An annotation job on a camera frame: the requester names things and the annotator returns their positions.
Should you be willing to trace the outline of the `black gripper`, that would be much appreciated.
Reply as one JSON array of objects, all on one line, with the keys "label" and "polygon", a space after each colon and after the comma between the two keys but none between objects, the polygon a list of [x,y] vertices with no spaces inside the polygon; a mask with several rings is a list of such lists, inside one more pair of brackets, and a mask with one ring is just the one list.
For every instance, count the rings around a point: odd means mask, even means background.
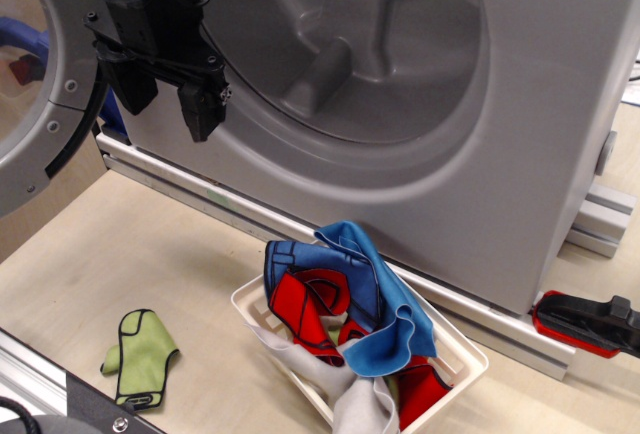
[{"label": "black gripper", "polygon": [[222,54],[202,32],[202,9],[179,0],[105,4],[105,15],[89,12],[83,22],[122,106],[138,115],[157,96],[158,80],[171,84],[192,140],[205,142],[226,119],[229,84]]}]

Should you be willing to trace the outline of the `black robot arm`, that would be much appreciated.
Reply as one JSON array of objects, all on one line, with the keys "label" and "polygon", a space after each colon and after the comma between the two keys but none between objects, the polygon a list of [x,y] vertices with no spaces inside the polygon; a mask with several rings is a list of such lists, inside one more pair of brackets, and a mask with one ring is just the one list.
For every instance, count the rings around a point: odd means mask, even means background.
[{"label": "black robot arm", "polygon": [[158,82],[174,86],[194,142],[224,122],[231,91],[225,59],[204,29],[210,0],[103,0],[109,20],[88,14],[100,70],[123,107],[141,113],[158,94]]}]

